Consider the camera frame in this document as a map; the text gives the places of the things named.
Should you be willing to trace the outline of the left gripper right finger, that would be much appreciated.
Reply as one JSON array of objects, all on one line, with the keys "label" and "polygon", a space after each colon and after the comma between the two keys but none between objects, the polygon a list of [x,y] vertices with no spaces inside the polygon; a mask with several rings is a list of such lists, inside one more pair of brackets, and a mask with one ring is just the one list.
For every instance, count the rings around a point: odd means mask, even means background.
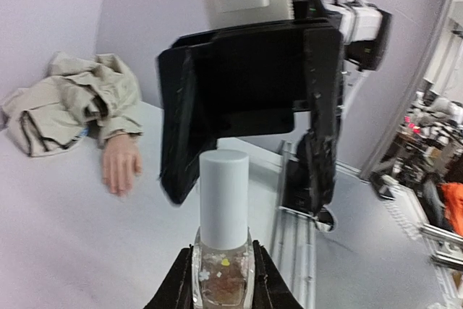
[{"label": "left gripper right finger", "polygon": [[252,309],[302,309],[268,251],[257,240],[252,246],[255,259]]}]

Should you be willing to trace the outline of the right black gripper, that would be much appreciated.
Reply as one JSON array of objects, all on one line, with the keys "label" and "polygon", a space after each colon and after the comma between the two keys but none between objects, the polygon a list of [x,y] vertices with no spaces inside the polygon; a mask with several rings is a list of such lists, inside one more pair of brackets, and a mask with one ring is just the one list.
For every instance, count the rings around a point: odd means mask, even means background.
[{"label": "right black gripper", "polygon": [[158,57],[163,102],[161,170],[181,205],[200,176],[200,154],[220,137],[291,132],[310,112],[298,144],[308,171],[310,214],[334,195],[344,83],[341,33],[325,19],[286,20],[179,38]]}]

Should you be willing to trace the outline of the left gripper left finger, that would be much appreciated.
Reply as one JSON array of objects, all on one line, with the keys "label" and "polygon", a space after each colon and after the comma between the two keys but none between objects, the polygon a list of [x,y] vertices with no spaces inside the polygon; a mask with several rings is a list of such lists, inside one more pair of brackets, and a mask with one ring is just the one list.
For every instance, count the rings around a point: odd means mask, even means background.
[{"label": "left gripper left finger", "polygon": [[144,309],[190,309],[192,301],[192,246],[182,248]]}]

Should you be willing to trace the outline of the white nail polish cap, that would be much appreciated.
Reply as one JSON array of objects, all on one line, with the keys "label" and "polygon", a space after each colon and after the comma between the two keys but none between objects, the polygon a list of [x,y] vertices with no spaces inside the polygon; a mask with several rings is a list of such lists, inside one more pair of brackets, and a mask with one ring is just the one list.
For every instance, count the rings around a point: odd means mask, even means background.
[{"label": "white nail polish cap", "polygon": [[200,155],[200,239],[216,250],[241,247],[248,238],[249,156],[235,150]]}]

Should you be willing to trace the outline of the clear nail polish bottle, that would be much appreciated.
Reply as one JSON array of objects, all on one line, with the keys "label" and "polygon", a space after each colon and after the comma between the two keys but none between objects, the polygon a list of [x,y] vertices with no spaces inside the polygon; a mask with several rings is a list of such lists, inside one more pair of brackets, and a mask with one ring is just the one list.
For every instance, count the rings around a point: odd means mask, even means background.
[{"label": "clear nail polish bottle", "polygon": [[255,254],[251,236],[244,245],[217,250],[203,244],[200,233],[192,249],[194,308],[251,308],[255,285]]}]

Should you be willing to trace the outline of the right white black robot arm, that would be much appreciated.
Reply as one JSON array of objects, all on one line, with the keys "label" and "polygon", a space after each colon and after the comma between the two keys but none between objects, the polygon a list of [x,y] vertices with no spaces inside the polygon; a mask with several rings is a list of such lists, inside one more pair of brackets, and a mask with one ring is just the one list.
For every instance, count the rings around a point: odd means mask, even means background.
[{"label": "right white black robot arm", "polygon": [[311,120],[289,164],[283,205],[317,217],[334,194],[344,64],[375,71],[392,16],[364,0],[205,0],[211,29],[157,59],[163,101],[160,178],[180,205],[200,155],[225,137],[276,135]]}]

